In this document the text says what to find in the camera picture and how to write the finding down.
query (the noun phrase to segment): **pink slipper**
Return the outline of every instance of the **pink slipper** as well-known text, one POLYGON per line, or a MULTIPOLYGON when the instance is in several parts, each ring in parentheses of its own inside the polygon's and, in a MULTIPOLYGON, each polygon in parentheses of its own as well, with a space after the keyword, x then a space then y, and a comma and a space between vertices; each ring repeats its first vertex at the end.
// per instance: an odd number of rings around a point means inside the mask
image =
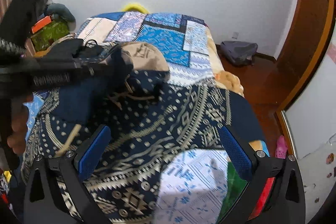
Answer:
POLYGON ((280 136, 277 140, 277 148, 275 150, 275 157, 279 159, 285 159, 288 146, 286 144, 285 138, 280 136))

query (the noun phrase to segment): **beige cloth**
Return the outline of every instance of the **beige cloth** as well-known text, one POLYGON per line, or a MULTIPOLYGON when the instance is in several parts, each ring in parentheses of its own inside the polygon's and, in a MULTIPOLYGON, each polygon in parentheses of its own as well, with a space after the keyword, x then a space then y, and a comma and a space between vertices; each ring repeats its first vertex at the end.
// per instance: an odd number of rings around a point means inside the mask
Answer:
POLYGON ((169 71, 163 54, 157 47, 146 42, 126 42, 121 45, 129 53, 135 70, 169 71))
POLYGON ((77 38, 83 39, 83 45, 88 40, 96 40, 98 45, 104 46, 110 44, 104 42, 107 35, 114 28, 117 22, 107 18, 92 18, 91 21, 85 26, 84 30, 78 35, 77 38))
POLYGON ((206 33, 208 37, 209 60, 212 72, 215 76, 216 85, 219 88, 231 90, 244 97, 244 88, 240 84, 240 80, 232 73, 225 71, 222 62, 217 54, 216 44, 214 43, 210 30, 207 27, 206 33))

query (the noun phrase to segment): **wall outlet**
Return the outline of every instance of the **wall outlet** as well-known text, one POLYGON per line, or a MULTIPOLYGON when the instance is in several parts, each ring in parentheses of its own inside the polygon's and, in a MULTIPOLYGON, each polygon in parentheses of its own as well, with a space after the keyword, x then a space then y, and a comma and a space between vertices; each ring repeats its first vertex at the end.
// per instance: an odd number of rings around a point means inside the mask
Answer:
POLYGON ((238 35, 239 35, 238 32, 234 32, 233 35, 232 35, 232 38, 233 39, 238 39, 238 35))

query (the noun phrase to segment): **green box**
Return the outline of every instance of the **green box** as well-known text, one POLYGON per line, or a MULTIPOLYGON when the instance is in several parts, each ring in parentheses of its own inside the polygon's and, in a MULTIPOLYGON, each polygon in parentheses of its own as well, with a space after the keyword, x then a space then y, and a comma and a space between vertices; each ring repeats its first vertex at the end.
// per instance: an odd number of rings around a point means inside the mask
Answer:
POLYGON ((31 36, 35 51, 46 50, 54 41, 69 34, 69 27, 64 20, 54 20, 31 36))

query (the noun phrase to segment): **gray backpack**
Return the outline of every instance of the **gray backpack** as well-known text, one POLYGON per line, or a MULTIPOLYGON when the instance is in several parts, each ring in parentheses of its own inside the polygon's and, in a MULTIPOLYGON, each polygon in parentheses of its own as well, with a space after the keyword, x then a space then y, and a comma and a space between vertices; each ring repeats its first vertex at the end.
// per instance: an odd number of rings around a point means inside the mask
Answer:
POLYGON ((252 64, 252 57, 257 49, 258 44, 250 42, 223 41, 220 44, 221 54, 236 66, 252 64))

